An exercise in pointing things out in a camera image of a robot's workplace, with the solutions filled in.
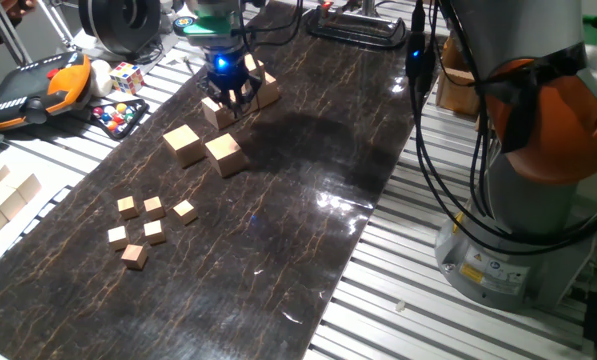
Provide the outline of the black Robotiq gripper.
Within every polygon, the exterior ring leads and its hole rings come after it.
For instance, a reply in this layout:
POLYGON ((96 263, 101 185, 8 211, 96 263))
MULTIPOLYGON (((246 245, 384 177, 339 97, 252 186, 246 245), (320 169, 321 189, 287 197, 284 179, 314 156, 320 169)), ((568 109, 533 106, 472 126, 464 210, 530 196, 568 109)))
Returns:
POLYGON ((244 116, 245 107, 239 98, 253 98, 259 90, 259 69, 250 71, 245 63, 244 47, 212 47, 205 50, 207 73, 203 77, 203 91, 222 107, 228 106, 235 119, 244 116))

